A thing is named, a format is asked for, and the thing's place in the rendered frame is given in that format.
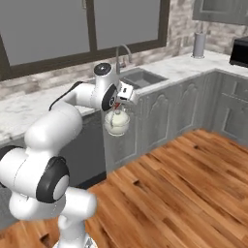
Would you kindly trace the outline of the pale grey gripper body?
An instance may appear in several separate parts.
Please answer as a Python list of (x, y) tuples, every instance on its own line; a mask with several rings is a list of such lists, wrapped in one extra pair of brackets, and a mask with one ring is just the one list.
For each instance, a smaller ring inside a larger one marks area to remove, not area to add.
[(138, 104), (138, 101), (139, 101), (138, 97), (131, 97), (129, 99), (124, 97), (119, 98), (119, 103), (125, 106), (126, 108), (136, 106)]

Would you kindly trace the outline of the white round kettle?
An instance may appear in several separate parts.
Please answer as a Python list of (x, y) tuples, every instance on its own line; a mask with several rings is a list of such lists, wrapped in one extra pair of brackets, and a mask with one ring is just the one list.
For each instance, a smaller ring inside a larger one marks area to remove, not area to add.
[(130, 124), (130, 116), (122, 105), (114, 107), (105, 116), (105, 128), (111, 136), (123, 136)]

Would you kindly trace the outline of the grey metal sink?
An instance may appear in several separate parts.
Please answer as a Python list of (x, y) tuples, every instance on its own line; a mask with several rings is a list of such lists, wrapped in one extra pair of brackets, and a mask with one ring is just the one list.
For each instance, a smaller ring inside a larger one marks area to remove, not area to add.
[(141, 89), (167, 80), (167, 78), (153, 74), (141, 68), (135, 68), (122, 72), (120, 74), (120, 80), (132, 85), (135, 89)]

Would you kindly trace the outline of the grey arched cupboard door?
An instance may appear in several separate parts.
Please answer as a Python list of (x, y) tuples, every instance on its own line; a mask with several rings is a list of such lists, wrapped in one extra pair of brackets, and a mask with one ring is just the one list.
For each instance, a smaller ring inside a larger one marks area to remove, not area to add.
[(142, 102), (135, 106), (125, 107), (126, 112), (130, 116), (130, 125), (123, 136), (111, 136), (106, 128), (103, 128), (107, 173), (117, 170), (138, 157), (141, 109)]
[(150, 93), (145, 97), (141, 132), (143, 153), (147, 153), (167, 141), (173, 93), (174, 90), (169, 87)]
[(182, 135), (197, 128), (201, 122), (201, 107), (204, 94), (204, 77), (183, 81), (177, 101), (176, 134)]

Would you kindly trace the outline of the curved silver tap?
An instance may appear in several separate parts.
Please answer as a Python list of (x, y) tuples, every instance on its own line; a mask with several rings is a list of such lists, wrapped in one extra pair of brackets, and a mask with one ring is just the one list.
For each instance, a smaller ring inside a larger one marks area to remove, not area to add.
[(115, 58), (116, 58), (116, 67), (115, 67), (115, 68), (116, 68), (116, 73), (117, 73), (118, 75), (120, 74), (120, 69), (123, 68), (123, 67), (125, 67), (125, 65), (122, 66), (122, 65), (120, 64), (120, 61), (119, 61), (119, 50), (120, 50), (122, 47), (124, 47), (125, 50), (127, 51), (129, 63), (132, 63), (132, 61), (133, 61), (133, 60), (132, 60), (132, 53), (131, 53), (130, 49), (129, 49), (126, 45), (122, 44), (122, 45), (117, 46), (117, 47), (116, 47), (116, 51), (115, 51)]

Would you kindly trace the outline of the dark grey dishwasher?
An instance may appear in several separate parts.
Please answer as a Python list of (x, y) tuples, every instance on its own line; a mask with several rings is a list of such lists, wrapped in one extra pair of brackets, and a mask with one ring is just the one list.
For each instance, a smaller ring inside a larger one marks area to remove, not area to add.
[(102, 116), (97, 111), (83, 116), (82, 121), (80, 134), (60, 155), (67, 161), (70, 185), (88, 189), (107, 178)]

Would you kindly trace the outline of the grey paper towel holder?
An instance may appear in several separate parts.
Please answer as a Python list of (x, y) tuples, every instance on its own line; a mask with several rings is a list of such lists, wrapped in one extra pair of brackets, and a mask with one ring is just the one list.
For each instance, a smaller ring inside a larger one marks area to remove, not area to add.
[(194, 33), (193, 58), (204, 58), (205, 39), (206, 33), (203, 31), (203, 24), (201, 24), (200, 28)]

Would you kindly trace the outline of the grey corner cupboard run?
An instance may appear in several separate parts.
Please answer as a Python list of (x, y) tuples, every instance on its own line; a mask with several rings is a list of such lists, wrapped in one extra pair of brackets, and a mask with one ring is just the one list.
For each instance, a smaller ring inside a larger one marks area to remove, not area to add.
[(211, 130), (248, 147), (248, 78), (221, 73)]

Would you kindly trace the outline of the dark framed window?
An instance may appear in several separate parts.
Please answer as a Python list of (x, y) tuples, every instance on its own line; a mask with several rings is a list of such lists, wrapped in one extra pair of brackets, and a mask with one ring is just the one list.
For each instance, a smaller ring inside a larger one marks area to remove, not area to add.
[(0, 0), (0, 80), (167, 43), (170, 0)]

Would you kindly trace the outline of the black microwave oven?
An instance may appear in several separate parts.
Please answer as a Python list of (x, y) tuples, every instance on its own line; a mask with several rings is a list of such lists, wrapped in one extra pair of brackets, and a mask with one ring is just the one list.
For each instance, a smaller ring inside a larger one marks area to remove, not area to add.
[(234, 40), (230, 64), (248, 68), (248, 36)]

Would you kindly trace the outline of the grey wall cupboard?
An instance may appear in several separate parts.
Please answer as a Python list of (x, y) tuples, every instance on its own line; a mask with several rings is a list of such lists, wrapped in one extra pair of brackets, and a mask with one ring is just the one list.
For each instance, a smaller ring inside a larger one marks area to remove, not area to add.
[(248, 25), (248, 0), (195, 0), (193, 20)]

